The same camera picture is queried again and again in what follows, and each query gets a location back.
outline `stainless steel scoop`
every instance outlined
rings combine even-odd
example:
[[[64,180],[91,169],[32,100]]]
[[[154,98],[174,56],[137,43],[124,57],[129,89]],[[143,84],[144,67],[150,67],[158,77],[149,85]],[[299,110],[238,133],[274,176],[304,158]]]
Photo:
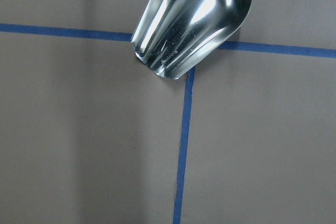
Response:
[[[162,77],[178,79],[230,37],[252,0],[149,0],[132,44]]]

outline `blue painter's tape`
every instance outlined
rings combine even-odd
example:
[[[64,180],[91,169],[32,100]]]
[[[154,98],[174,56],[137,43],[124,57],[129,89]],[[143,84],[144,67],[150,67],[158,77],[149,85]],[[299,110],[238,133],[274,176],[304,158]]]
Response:
[[[177,188],[176,188],[176,198],[175,198],[175,203],[174,203],[173,224],[180,224],[181,222],[184,175],[185,175],[185,165],[186,165],[186,160],[187,160],[187,149],[188,149],[191,107],[192,107],[192,97],[193,97],[193,85],[194,85],[194,79],[195,79],[195,67],[189,71],[188,75],[189,77],[187,79],[187,82],[185,83],[185,91],[184,91],[182,132],[181,132],[180,153],[178,155],[179,159],[178,159],[177,178],[176,178]]]
[[[132,37],[132,34],[115,33],[110,31],[82,30],[82,29],[56,28],[45,26],[26,26],[26,25],[2,24],[2,23],[0,23],[0,31],[8,33],[48,35],[48,36],[85,38],[85,39],[102,39],[102,40],[126,41],[126,42],[130,41]],[[334,49],[269,45],[269,44],[258,44],[249,42],[226,41],[221,46],[219,46],[219,49],[336,58],[336,50]]]
[[[281,45],[269,45],[269,44],[258,44],[248,42],[226,41],[219,47],[219,49],[240,50],[250,52],[268,52],[272,54],[284,54],[284,55],[336,58],[336,50],[333,49],[281,46]]]
[[[82,30],[82,29],[69,29],[69,28],[56,28],[45,26],[25,26],[14,24],[1,24],[0,31],[8,33],[20,34],[36,34],[72,38],[85,38],[85,39],[103,39],[114,41],[130,41],[132,34],[127,33],[113,33],[110,31],[95,31],[95,30]]]

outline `gray background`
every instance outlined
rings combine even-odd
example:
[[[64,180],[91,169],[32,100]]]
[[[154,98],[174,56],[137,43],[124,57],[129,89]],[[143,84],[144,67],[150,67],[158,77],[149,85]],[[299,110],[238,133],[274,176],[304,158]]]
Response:
[[[0,23],[133,32],[148,0],[0,0]],[[254,0],[232,40],[335,49],[334,0]],[[171,223],[184,81],[126,42],[0,33],[0,222]],[[336,223],[336,61],[196,69],[181,223]]]

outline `vertical tape strip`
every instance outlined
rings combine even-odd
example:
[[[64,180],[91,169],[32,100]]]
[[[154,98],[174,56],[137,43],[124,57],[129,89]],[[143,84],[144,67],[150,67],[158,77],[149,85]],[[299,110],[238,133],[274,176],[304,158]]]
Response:
[[[195,67],[189,71],[188,75],[189,77],[187,79],[187,82],[185,83],[185,91],[184,91],[182,132],[181,132],[180,153],[178,155],[179,159],[178,159],[177,178],[176,178],[177,188],[176,188],[176,198],[175,198],[175,203],[174,203],[173,224],[180,224],[181,222],[184,175],[185,175],[185,166],[186,166],[186,160],[187,160],[187,148],[188,148],[188,139],[189,139],[193,85],[194,85],[194,79],[195,79]]]

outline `shiny metal utensil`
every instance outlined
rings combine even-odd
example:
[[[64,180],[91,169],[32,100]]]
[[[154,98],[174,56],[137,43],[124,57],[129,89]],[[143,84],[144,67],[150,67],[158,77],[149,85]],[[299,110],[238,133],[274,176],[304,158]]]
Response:
[[[178,79],[243,23],[252,0],[149,0],[132,44],[162,77]]]

